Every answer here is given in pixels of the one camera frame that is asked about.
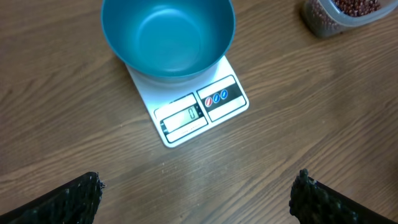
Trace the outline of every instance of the blue bowl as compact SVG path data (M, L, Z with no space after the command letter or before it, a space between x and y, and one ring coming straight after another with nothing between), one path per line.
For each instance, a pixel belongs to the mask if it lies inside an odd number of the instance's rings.
M103 31L115 54L155 77L187 77L210 68L235 33L230 0L104 0Z

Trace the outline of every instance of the wood grain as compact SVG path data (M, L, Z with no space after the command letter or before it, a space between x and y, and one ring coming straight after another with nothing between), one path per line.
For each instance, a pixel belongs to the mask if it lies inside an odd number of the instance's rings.
M165 148L101 1L0 1L0 213L87 171L95 223L298 223L298 171L398 222L398 13L320 40L299 0L234 0L251 106Z

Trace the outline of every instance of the button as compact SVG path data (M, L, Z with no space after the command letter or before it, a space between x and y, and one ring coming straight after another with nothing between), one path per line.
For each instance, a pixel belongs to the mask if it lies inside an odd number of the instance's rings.
M218 93L214 94L214 96L213 96L213 102L214 102L214 103L220 102L220 94L218 94Z
M226 90L221 91L221 99L225 100L227 96L228 96L228 91Z
M213 104L213 100L211 99L211 97L209 96L208 98L206 98L205 100L205 105L206 107L209 107Z

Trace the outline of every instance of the kitchen scale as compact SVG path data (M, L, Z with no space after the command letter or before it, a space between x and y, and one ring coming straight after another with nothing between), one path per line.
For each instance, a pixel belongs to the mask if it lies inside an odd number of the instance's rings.
M224 56L183 82L156 80L127 66L167 147L175 147L249 108L249 100Z

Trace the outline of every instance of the plastic container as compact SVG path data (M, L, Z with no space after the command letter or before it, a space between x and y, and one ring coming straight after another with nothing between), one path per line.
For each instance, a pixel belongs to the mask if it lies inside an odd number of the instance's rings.
M365 0L380 3L378 10L352 17L342 12L333 0L306 0L301 10L303 20L317 37L329 37L383 18L398 6L398 0Z

